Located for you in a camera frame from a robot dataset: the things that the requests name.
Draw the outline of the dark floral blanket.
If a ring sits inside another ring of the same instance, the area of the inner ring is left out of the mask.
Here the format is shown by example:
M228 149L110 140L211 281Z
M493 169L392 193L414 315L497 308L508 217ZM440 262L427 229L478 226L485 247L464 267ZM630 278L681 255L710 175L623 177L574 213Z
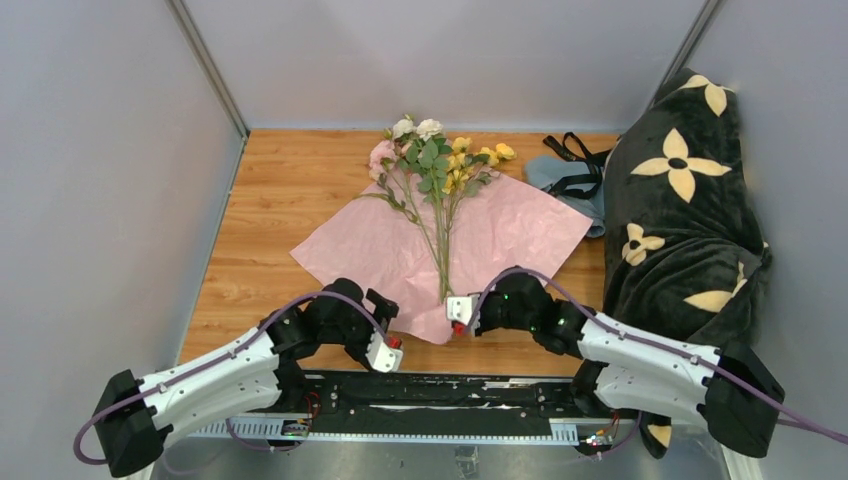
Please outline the dark floral blanket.
M735 93L689 69L606 161L603 312L687 343L752 349L771 250L748 196ZM654 455L672 420L644 416Z

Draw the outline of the pink wrapping paper sheet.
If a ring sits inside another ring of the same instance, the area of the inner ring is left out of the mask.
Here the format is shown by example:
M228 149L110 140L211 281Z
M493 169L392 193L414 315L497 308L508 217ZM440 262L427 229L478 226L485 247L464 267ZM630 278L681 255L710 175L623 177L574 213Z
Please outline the pink wrapping paper sheet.
M439 294L430 244L405 215L369 186L290 254L321 284L344 277L400 307L395 331L444 344L453 330ZM557 198L505 174L461 201L450 237L450 285L480 291L503 270L521 266L553 276L592 225Z

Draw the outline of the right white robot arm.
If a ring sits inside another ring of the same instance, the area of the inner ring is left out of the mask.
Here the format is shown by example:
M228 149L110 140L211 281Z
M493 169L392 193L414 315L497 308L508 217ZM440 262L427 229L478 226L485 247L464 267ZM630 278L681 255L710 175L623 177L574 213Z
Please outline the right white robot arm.
M457 333L522 330L548 352L580 359L569 394L584 417L632 411L678 420L736 453L767 455L785 392L749 346L650 333L568 293L554 298L546 290L551 283L537 271L510 268L482 291L448 300L446 316Z

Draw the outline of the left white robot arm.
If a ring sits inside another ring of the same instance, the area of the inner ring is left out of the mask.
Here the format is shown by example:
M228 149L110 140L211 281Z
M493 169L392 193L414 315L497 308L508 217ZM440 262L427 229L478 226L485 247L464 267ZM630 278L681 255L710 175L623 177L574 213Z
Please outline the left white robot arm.
M131 370L107 382L89 421L74 440L77 458L90 465L81 442L94 429L102 464L115 478L154 463L177 441L211 423L253 410L298 411L316 398L299 362L323 345L340 345L371 372L399 368L400 340L389 335L396 302L339 278L273 311L232 342L188 363L137 378Z

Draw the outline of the yellow fake flower stem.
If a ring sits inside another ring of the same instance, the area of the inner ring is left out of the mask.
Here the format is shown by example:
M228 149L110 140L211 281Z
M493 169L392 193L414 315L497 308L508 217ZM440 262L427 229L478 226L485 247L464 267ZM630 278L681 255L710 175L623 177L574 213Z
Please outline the yellow fake flower stem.
M438 227L439 298L445 300L453 294L451 285L451 240L454 224L462 202L475 197L499 174L498 168L517 157L516 151L506 143L494 147L472 149L470 137L455 137L449 141L450 152L445 157L447 167L438 170L445 176L439 180L436 192L440 205L435 211Z

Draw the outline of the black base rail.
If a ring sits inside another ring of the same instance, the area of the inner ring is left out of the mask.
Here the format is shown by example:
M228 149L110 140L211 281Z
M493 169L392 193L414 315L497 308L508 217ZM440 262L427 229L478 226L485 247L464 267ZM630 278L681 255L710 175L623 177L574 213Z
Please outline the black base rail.
M610 449L632 413L587 414L558 377L312 370L298 403L230 422L274 446L312 441L479 443Z

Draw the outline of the small bud leafy sprig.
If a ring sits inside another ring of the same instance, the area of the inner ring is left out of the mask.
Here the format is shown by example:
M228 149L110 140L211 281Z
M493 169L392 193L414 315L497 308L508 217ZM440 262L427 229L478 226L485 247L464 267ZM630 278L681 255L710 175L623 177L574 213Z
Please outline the small bud leafy sprig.
M392 174L378 174L375 179L375 185L380 189L380 192L363 192L357 195L356 199L373 198L382 200L393 211L403 214L410 223L420 223L421 217L414 204L411 193Z

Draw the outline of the light blue cloth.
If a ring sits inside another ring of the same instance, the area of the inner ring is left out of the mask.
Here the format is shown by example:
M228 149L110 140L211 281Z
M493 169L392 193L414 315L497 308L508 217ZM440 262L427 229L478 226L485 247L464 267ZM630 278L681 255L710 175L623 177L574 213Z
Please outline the light blue cloth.
M606 232L602 169L584 161L565 161L549 155L538 156L524 166L528 184L555 197L588 217L592 223L586 236L602 237Z

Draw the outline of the pink fake flower stem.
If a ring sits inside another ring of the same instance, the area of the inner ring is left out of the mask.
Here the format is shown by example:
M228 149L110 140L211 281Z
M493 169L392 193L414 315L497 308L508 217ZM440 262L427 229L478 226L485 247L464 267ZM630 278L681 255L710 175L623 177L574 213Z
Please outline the pink fake flower stem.
M448 146L443 140L402 145L384 139L370 152L368 173L380 189L368 196L384 201L421 232L437 271L438 298L446 300L453 294Z

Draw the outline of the white fake rose stem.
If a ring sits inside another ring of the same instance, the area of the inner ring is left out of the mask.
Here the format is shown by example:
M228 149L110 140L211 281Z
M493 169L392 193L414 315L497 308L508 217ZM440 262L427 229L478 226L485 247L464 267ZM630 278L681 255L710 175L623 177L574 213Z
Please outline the white fake rose stem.
M402 173L401 186L406 195L416 192L421 202L431 207L432 221L420 215L418 202L410 201L437 271L438 296L446 299L453 293L450 281L450 195L448 157L452 154L441 122L425 119L420 122L403 115L389 129L397 155L396 166Z

